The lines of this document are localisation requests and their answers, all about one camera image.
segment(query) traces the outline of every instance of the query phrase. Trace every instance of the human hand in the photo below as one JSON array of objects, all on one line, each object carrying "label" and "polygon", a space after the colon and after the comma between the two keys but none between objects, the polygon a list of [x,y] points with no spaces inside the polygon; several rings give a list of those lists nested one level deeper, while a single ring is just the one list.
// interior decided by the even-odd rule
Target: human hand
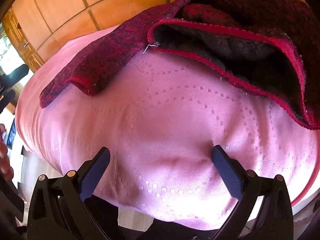
[{"label": "human hand", "polygon": [[2,135],[5,131],[3,124],[0,124],[0,171],[6,181],[13,179],[13,168],[10,166],[8,157],[8,148],[2,140]]}]

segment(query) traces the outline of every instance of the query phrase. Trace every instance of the floor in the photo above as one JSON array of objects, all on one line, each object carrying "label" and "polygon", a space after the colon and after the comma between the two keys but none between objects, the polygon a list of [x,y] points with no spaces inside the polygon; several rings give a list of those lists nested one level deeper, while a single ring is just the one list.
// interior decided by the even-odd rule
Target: floor
[{"label": "floor", "polygon": [[[56,178],[61,177],[57,171],[55,171],[47,162],[40,159],[38,156],[27,152],[23,149],[24,161],[22,165],[22,176],[21,176],[21,184],[19,184],[19,189],[22,191],[22,194],[27,203],[30,203],[32,192],[36,183],[36,180],[41,174],[46,174],[48,178]],[[25,208],[25,219],[23,224],[27,223],[28,218],[28,204],[26,204]],[[304,215],[301,212],[294,216],[294,220],[303,220]],[[130,211],[119,209],[118,223],[122,227],[135,229],[139,231],[146,231],[149,226],[152,224],[153,218],[147,215],[144,215],[140,212]],[[247,226],[250,228],[253,222],[249,221]],[[299,224],[299,226],[295,227],[295,236],[294,239],[297,239],[298,236],[303,232],[306,228],[307,224]],[[242,235],[247,234],[249,230],[244,228]]]}]

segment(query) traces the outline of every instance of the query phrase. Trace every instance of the pink ironing board cover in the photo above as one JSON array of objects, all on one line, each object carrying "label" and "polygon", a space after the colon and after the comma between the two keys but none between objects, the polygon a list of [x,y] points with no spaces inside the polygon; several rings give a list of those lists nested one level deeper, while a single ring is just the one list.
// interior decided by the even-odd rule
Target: pink ironing board cover
[{"label": "pink ironing board cover", "polygon": [[16,124],[28,150],[65,174],[108,147],[111,162],[95,195],[200,230],[219,228],[236,204],[211,162],[213,145],[259,176],[282,174],[293,204],[320,187],[314,172],[319,131],[188,58],[149,48],[100,94],[90,97],[69,85],[41,109],[44,87],[77,52],[113,29],[69,41],[27,83]]}]

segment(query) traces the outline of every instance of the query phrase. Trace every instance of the black fleece lining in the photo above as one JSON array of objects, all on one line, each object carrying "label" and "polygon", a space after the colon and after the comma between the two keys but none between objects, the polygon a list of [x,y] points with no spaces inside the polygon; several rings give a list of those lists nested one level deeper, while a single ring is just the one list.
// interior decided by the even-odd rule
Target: black fleece lining
[{"label": "black fleece lining", "polygon": [[297,74],[278,48],[180,25],[161,25],[154,30],[154,37],[161,49],[197,54],[234,76],[281,96],[301,116]]}]

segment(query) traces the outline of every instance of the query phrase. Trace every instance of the metal screw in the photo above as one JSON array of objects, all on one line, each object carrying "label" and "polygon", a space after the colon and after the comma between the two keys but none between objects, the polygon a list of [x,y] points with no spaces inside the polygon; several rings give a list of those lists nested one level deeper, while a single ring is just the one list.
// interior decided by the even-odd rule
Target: metal screw
[{"label": "metal screw", "polygon": [[283,181],[284,180],[284,178],[279,174],[276,175],[276,179],[279,180],[279,181]]},{"label": "metal screw", "polygon": [[68,171],[67,176],[73,177],[76,174],[76,171]]},{"label": "metal screw", "polygon": [[254,176],[256,176],[256,173],[253,170],[247,170],[247,175],[253,178]]},{"label": "metal screw", "polygon": [[45,175],[40,175],[38,179],[39,181],[43,181],[45,179]]}]

